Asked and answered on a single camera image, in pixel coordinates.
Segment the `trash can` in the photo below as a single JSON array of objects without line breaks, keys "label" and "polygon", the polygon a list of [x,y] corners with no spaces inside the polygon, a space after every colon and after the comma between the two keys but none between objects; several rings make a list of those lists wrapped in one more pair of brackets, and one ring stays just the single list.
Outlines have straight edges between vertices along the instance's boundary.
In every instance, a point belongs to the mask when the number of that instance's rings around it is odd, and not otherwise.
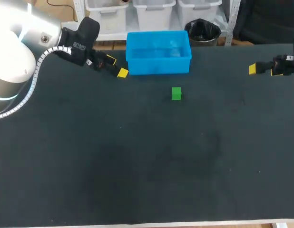
[{"label": "trash can", "polygon": [[189,43],[192,47],[216,46],[221,35],[221,29],[203,19],[193,20],[186,24],[185,30],[189,36]]}]

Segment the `black trash bag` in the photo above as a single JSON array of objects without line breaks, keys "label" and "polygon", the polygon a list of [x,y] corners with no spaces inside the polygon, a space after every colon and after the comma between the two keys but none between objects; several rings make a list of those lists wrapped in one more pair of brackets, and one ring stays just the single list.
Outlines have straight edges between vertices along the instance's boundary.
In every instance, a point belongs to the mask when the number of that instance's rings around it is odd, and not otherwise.
[{"label": "black trash bag", "polygon": [[213,23],[197,19],[186,24],[185,30],[189,38],[195,41],[209,41],[221,35],[221,29]]}]

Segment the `green cube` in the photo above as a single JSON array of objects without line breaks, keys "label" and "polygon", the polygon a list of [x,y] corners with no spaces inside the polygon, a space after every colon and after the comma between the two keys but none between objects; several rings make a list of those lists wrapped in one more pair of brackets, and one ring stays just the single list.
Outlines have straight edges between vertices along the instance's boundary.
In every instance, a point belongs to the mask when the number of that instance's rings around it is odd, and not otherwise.
[{"label": "green cube", "polygon": [[172,88],[172,96],[171,99],[173,101],[179,101],[182,98],[182,90],[181,87],[173,87]]}]

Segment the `wooden floor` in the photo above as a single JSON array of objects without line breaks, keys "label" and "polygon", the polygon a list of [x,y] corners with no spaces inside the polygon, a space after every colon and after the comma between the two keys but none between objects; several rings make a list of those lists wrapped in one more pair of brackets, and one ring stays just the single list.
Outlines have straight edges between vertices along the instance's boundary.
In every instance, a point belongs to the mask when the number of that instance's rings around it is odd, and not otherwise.
[{"label": "wooden floor", "polygon": [[[50,6],[47,3],[47,0],[26,0],[27,2],[36,3],[35,6],[41,11],[47,12],[48,14],[60,19],[62,22],[72,21],[73,20],[73,10],[71,7],[74,7],[73,0],[48,0],[49,3],[55,5],[70,5],[68,6]],[[218,42],[219,45],[223,45],[225,38],[221,38]],[[233,45],[251,45],[249,42],[241,42],[234,40]],[[95,48],[101,50],[125,50],[125,42],[97,42]],[[212,227],[184,227],[184,228],[271,228],[269,224],[257,224],[257,225],[239,225],[239,226],[212,226]],[[289,228],[294,228],[294,223],[288,224]]]}]

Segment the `black cable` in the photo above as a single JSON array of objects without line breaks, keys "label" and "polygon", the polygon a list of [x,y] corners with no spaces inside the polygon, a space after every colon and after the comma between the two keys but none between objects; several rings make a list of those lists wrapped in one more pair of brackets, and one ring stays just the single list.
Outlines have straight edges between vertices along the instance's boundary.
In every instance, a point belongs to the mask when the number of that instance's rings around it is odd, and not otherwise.
[{"label": "black cable", "polygon": [[74,9],[72,6],[70,6],[70,5],[54,5],[54,4],[49,3],[49,0],[47,0],[47,3],[48,3],[50,6],[67,6],[67,7],[70,7],[70,8],[73,10],[73,19],[74,19],[74,21],[78,22],[78,21],[75,19],[75,9]]}]

